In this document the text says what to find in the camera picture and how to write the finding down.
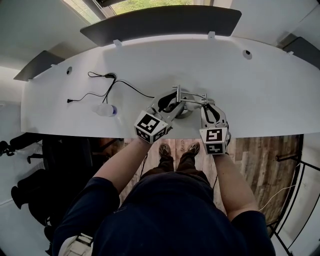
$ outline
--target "plastic bottle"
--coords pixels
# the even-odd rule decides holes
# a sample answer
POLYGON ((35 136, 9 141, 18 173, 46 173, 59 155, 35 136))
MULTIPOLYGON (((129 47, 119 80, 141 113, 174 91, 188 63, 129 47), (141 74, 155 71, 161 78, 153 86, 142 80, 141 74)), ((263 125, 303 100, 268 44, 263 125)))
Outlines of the plastic bottle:
POLYGON ((96 107, 94 112, 102 117, 114 117, 117 114, 117 108, 108 103, 101 103, 96 107))

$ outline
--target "window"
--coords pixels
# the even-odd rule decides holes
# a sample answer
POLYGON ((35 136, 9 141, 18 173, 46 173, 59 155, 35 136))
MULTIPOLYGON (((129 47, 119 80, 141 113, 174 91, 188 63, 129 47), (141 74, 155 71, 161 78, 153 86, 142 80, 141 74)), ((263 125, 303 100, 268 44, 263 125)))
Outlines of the window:
POLYGON ((131 11, 160 6, 193 5, 197 0, 126 0, 111 5, 115 14, 124 14, 131 11))
POLYGON ((83 0, 62 0, 81 15, 90 24, 99 22, 101 19, 91 10, 83 0))

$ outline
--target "cable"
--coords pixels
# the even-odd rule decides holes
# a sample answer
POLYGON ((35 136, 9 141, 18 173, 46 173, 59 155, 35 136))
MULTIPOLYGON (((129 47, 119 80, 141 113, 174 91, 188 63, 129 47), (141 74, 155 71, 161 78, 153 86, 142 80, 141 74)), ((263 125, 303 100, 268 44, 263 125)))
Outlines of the cable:
POLYGON ((272 198, 274 198, 278 193, 280 193, 282 190, 286 190, 286 189, 290 189, 292 187, 294 187, 295 185, 292 185, 292 186, 288 186, 288 187, 284 187, 283 189, 280 189, 276 194, 274 194, 270 199, 269 201, 264 205, 264 207, 262 207, 259 212, 261 212, 266 206, 267 204, 269 204, 269 202, 271 201, 272 198))
POLYGON ((8 200, 5 200, 5 201, 3 201, 3 202, 0 202, 0 206, 3 206, 3 205, 5 205, 5 204, 7 204, 7 203, 10 203, 11 201, 13 201, 12 198, 10 198, 10 199, 8 199, 8 200))
POLYGON ((143 159, 143 162, 142 162, 142 169, 141 169, 140 179, 139 179, 139 180, 141 180, 142 173, 144 172, 144 168, 145 168, 145 164, 146 164, 147 158, 148 158, 148 153, 145 155, 145 157, 144 157, 144 159, 143 159))
POLYGON ((217 183, 217 179, 218 179, 218 173, 216 174, 216 177, 215 177, 215 181, 214 181, 212 190, 215 189, 215 185, 216 185, 216 183, 217 183))
POLYGON ((99 94, 95 94, 95 93, 92 93, 92 92, 88 92, 86 95, 84 95, 81 99, 67 99, 67 103, 70 103, 70 102, 80 102, 84 99, 84 97, 86 97, 87 95, 94 95, 94 96, 97 96, 97 97, 104 97, 102 103, 106 102, 108 103, 108 95, 112 89, 112 87, 114 86, 115 83, 117 82, 122 82, 124 84, 126 84, 127 86, 129 86, 130 88, 132 88, 133 90, 135 90, 136 92, 138 92, 139 94, 147 97, 147 98, 154 98, 153 96, 148 96, 148 95, 145 95, 144 93, 142 93, 141 91, 139 91, 138 89, 134 88, 132 85, 130 85, 129 83, 127 83, 126 81, 124 80, 117 80, 117 75, 115 73, 107 73, 105 75, 102 75, 102 74, 97 74, 95 72, 92 72, 92 71, 89 71, 88 72, 88 76, 91 77, 91 78, 101 78, 101 77, 104 77, 104 78, 112 78, 113 81, 110 85, 110 87, 108 88, 108 90, 106 91, 105 94, 103 95, 99 95, 99 94))

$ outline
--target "wooden floor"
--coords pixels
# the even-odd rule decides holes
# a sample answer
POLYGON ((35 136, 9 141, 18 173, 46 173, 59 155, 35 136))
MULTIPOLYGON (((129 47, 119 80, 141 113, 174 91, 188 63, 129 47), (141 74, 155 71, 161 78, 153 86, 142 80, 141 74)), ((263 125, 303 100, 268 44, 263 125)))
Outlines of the wooden floor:
MULTIPOLYGON (((130 141, 131 139, 125 139, 124 142, 116 143, 107 150, 110 155, 113 155, 130 143, 130 141)), ((174 166, 177 168, 182 154, 187 151, 188 146, 195 141, 201 144, 200 152, 195 157, 195 167, 206 174, 211 187, 213 187, 217 177, 215 162, 212 156, 206 155, 200 139, 158 140, 152 145, 148 153, 143 173, 158 165, 160 159, 158 149, 161 143, 168 143, 170 145, 174 166)), ((231 140, 228 146, 228 152, 250 185, 259 208, 262 208, 279 190, 289 187, 292 182, 294 169, 296 167, 295 162, 290 160, 276 162, 275 156, 296 153, 298 148, 299 135, 237 138, 231 140)), ((121 202, 123 202, 133 186, 138 182, 141 169, 142 166, 140 166, 130 183, 120 194, 121 202)), ((289 190, 285 189, 278 193, 261 211, 266 216, 267 224, 278 219, 288 192, 289 190)), ((225 212, 220 195, 219 180, 217 180, 214 187, 214 203, 217 208, 225 212)))

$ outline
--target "black and white marker cube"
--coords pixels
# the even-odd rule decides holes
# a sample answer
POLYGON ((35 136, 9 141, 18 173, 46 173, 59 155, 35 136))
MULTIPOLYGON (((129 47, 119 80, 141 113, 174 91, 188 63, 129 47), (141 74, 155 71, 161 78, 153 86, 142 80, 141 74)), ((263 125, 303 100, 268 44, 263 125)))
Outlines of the black and white marker cube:
POLYGON ((166 122, 161 121, 146 111, 141 111, 134 124, 136 135, 149 143, 154 143, 166 135, 167 126, 166 122))
POLYGON ((200 135, 205 152, 208 155, 221 155, 226 153, 226 139, 228 128, 201 129, 200 135))

